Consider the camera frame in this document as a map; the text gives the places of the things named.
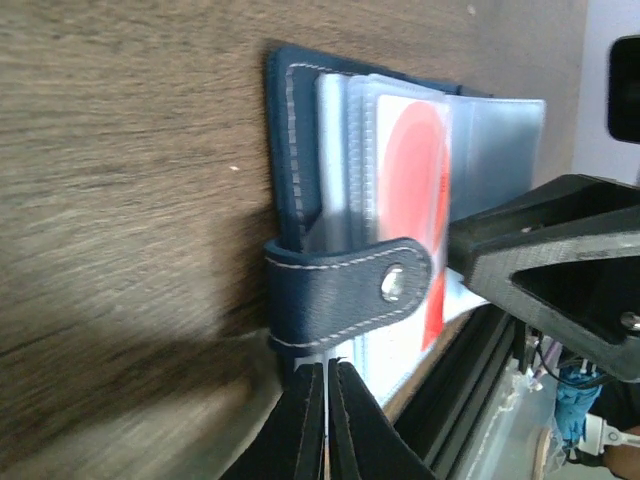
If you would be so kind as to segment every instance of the black cable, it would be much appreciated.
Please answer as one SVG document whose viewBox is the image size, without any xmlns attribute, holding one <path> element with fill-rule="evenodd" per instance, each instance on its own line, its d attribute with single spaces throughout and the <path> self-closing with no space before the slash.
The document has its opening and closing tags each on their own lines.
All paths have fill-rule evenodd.
<svg viewBox="0 0 640 480">
<path fill-rule="evenodd" d="M 547 363 L 544 361 L 544 354 L 542 353 L 542 342 L 538 343 L 538 346 L 536 347 L 536 352 L 538 353 L 538 355 L 540 356 L 540 363 L 542 365 L 542 367 L 547 371 L 547 373 L 549 374 L 549 376 L 551 378 L 553 378 L 554 380 L 556 380 L 559 383 L 562 383 L 564 385 L 568 385 L 572 388 L 576 388 L 578 390 L 588 390 L 590 388 L 594 388 L 594 387 L 599 387 L 600 385 L 605 385 L 607 383 L 609 383 L 610 381 L 613 380 L 613 377 L 611 377 L 609 374 L 605 373 L 602 374 L 600 377 L 595 378 L 593 380 L 589 380 L 587 382 L 582 382 L 582 383 L 573 383 L 573 382 L 568 382 L 562 378 L 560 378 L 558 375 L 556 375 L 553 370 L 551 368 L 549 368 L 549 366 L 547 365 Z"/>
</svg>

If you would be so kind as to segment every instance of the blue glove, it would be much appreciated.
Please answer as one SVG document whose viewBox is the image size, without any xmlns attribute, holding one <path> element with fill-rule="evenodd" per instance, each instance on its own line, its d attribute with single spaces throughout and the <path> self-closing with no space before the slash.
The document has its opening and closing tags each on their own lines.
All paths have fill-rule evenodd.
<svg viewBox="0 0 640 480">
<path fill-rule="evenodd" d="M 593 374 L 581 373 L 579 367 L 560 370 L 560 378 L 571 384 L 581 384 L 598 378 Z M 562 433 L 565 448 L 574 448 L 584 436 L 587 413 L 600 396 L 602 386 L 580 390 L 565 383 L 558 384 L 556 397 L 556 423 Z"/>
</svg>

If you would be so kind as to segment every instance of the wooden table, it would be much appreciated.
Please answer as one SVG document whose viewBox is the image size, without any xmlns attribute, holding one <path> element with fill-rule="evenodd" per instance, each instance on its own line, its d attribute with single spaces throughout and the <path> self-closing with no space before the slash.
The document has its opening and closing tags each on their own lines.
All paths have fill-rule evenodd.
<svg viewBox="0 0 640 480">
<path fill-rule="evenodd" d="M 2 2 L 2 478 L 158 478 L 194 452 L 210 452 L 214 471 L 245 431 L 237 419 L 252 428 L 272 403 L 272 356 L 234 338 L 266 325 L 270 49 L 299 43 L 545 98 L 546 180 L 571 162 L 585 11 L 586 0 Z"/>
</svg>

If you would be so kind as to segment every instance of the wallet strap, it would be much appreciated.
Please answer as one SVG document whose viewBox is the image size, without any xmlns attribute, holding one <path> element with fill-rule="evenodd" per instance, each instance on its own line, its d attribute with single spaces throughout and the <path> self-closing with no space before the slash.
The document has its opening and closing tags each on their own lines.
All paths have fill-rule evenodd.
<svg viewBox="0 0 640 480">
<path fill-rule="evenodd" d="M 271 344 L 293 357 L 406 319 L 425 301 L 433 264 L 413 239 L 346 253 L 298 253 L 266 244 Z"/>
</svg>

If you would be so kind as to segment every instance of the card holder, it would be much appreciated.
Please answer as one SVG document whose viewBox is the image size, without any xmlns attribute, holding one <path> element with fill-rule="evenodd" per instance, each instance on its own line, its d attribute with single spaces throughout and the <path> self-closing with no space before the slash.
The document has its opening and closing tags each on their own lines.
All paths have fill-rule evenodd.
<svg viewBox="0 0 640 480">
<path fill-rule="evenodd" d="M 267 115 L 281 230 L 281 236 L 265 247 L 270 342 L 289 357 L 320 353 L 356 335 L 403 320 L 419 307 L 419 300 L 426 297 L 432 283 L 429 254 L 408 238 L 339 254 L 303 252 L 303 240 L 322 212 L 316 98 L 316 81 L 322 73 L 378 74 L 449 95 L 481 96 L 462 85 L 417 79 L 296 46 L 280 48 L 270 55 Z M 402 293 L 389 301 L 383 284 L 394 268 L 401 272 Z"/>
</svg>

